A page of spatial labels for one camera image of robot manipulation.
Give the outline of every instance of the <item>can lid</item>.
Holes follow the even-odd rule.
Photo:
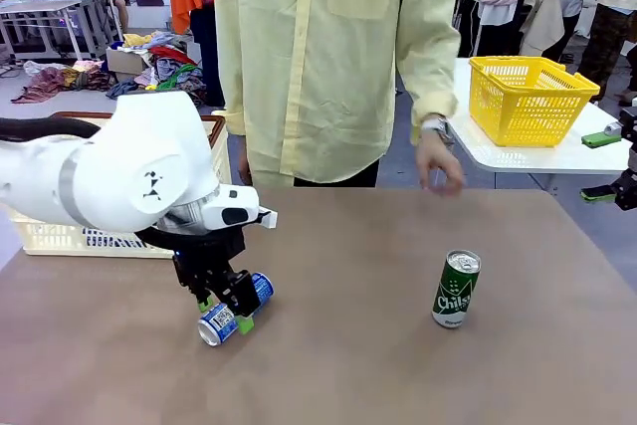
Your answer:
[[[197,323],[197,330],[199,330],[199,335],[203,338],[203,341],[211,347],[216,347],[221,343],[221,338],[219,338],[217,331],[205,320],[200,320]]]
[[[461,273],[477,273],[480,271],[480,257],[471,251],[452,251],[447,255],[447,263]]]

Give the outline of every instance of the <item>sleeve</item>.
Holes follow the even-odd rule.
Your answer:
[[[239,0],[215,0],[219,77],[226,100],[223,116],[228,130],[245,136],[243,116],[243,69],[239,33]]]
[[[396,35],[396,65],[414,102],[412,141],[430,113],[456,110],[454,67],[460,37],[451,26],[455,0],[402,0]]]

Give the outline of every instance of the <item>cable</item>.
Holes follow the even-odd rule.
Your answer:
[[[476,40],[474,40],[474,12],[476,11],[476,7],[478,7],[478,2],[474,3],[474,8],[471,9],[471,14],[470,14],[470,19],[469,19],[469,32],[471,35],[471,50],[470,52],[470,56],[473,57],[475,55],[474,53],[474,49],[480,44],[479,42],[479,38],[478,35],[480,35],[480,32],[478,32],[478,35],[476,36]]]
[[[1,69],[5,69],[7,67],[9,68],[9,70],[7,70],[6,72],[0,74],[0,79],[15,79],[17,77],[20,77],[22,69],[20,69],[19,67],[16,67],[14,65],[10,65],[8,62],[4,63],[4,64],[0,64],[0,70]]]
[[[1,141],[24,142],[56,134],[90,138],[99,130],[100,127],[95,124],[75,118],[0,118]]]

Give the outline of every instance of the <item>cardboard box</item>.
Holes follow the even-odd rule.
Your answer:
[[[108,62],[108,69],[111,72],[115,72],[120,82],[120,77],[125,80],[131,76],[136,77],[146,70],[146,63],[143,58],[138,54],[132,54],[130,52],[122,52],[108,48],[106,49],[106,61]]]

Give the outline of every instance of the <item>cuff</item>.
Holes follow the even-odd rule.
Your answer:
[[[411,111],[411,144],[420,140],[420,127],[427,115],[436,113],[446,118],[454,115],[458,101],[452,92],[434,92],[414,103]]]
[[[229,112],[226,110],[215,111],[214,114],[218,114],[219,116],[223,116],[226,118],[226,127],[228,131],[232,134],[236,134],[238,136],[246,135],[246,124],[243,120],[243,110],[237,112]]]

